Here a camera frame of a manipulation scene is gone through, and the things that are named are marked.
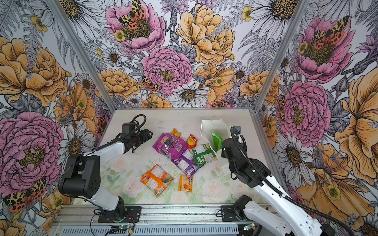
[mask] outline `orange snack bag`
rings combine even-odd
[[[187,191],[187,192],[192,192],[192,185],[193,185],[193,177],[192,175],[189,179],[186,177],[186,175],[181,174],[180,177],[180,183],[178,185],[178,190],[179,191]]]
[[[158,164],[151,170],[143,174],[141,182],[153,191],[158,197],[167,186],[172,182],[173,178],[163,171]]]

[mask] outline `table surface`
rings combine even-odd
[[[176,128],[186,141],[190,134],[198,139],[197,144],[207,143],[201,137],[202,119],[222,119],[228,126],[241,126],[247,141],[247,154],[266,165],[266,160],[248,110],[242,109],[182,109],[182,110],[117,110],[103,135],[101,145],[114,139],[121,131],[122,124],[130,122],[136,115],[147,117],[143,129],[153,132],[152,138],[136,149],[119,155],[101,167],[101,185],[124,199],[125,204],[206,204],[234,203],[246,194],[258,203],[264,200],[258,193],[239,180],[232,180],[227,160],[216,160],[205,164],[194,175],[192,193],[178,191],[182,171],[167,157],[156,152],[152,145],[162,133],[171,133]],[[158,164],[165,172],[174,177],[167,189],[156,197],[140,182],[142,175]],[[74,204],[86,204],[76,199]]]

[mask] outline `pink peony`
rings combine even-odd
[[[149,56],[143,57],[141,63],[144,76],[151,83],[161,86],[160,92],[164,94],[173,93],[172,89],[188,84],[192,79],[189,59],[172,48],[155,48]]]
[[[328,129],[331,110],[327,107],[327,94],[315,81],[302,84],[297,81],[285,97],[285,121],[281,122],[284,134],[300,139],[304,147],[316,144]]]
[[[141,0],[142,7],[146,10],[146,18],[138,23],[136,29],[129,29],[122,27],[121,22],[118,20],[120,16],[129,15],[131,3],[128,6],[121,4],[121,8],[116,5],[114,8],[106,8],[105,17],[107,19],[108,31],[115,34],[116,40],[122,45],[121,51],[125,55],[137,54],[141,51],[148,51],[155,46],[160,46],[164,43],[166,24],[163,17],[158,17],[158,14],[152,8],[151,4],[146,4]]]
[[[23,112],[0,121],[0,193],[25,192],[42,178],[46,184],[60,173],[58,124],[40,113]]]
[[[326,43],[321,49],[315,49],[314,33],[318,30],[327,32],[332,29],[337,21],[331,23],[331,20],[324,21],[315,17],[305,30],[305,34],[299,39],[301,42],[298,48],[298,54],[291,62],[291,69],[303,74],[310,80],[317,80],[320,83],[327,83],[333,77],[340,73],[350,61],[353,53],[348,53],[355,31],[350,30],[351,18],[344,28],[344,36],[336,43]]]

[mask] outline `barcode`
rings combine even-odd
[[[156,192],[156,195],[160,195],[161,192],[163,192],[163,191],[164,191],[164,187],[161,187],[161,188],[159,189],[159,191]]]

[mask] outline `black cable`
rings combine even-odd
[[[271,188],[273,189],[276,193],[278,193],[279,196],[282,196],[282,192],[277,189],[271,182],[269,182],[269,180],[266,179],[266,177],[258,170],[258,168],[256,168],[256,166],[253,164],[253,162],[248,158],[247,154],[244,152],[244,149],[241,147],[241,143],[238,141],[238,138],[235,136],[235,134],[239,134],[240,135],[240,138],[242,139],[243,143],[245,144],[245,139],[243,137],[243,135],[240,134],[239,130],[237,130],[235,127],[231,127],[231,137],[232,137],[232,140],[234,141],[236,147],[239,149],[239,151],[241,152],[242,156],[244,157],[244,159],[247,161],[247,163],[252,166],[252,168],[254,168],[257,172],[257,174],[260,176],[260,178]],[[340,225],[341,227],[343,227],[344,229],[346,229],[346,231],[348,231],[349,235],[350,236],[354,236],[354,233],[353,231],[351,230],[350,227],[348,227],[344,222],[332,217],[332,216],[329,216],[327,214],[324,214],[323,212],[320,212],[320,211],[317,211],[315,209],[312,209],[311,207],[308,207],[308,206],[305,206],[305,205],[302,205],[298,202],[296,202],[295,200],[291,199],[290,197],[288,196],[285,196],[284,197],[287,201],[293,203],[294,205],[296,206],[299,206],[309,212],[312,212],[314,214],[317,214],[319,216],[322,216],[330,221],[333,221],[334,223]]]

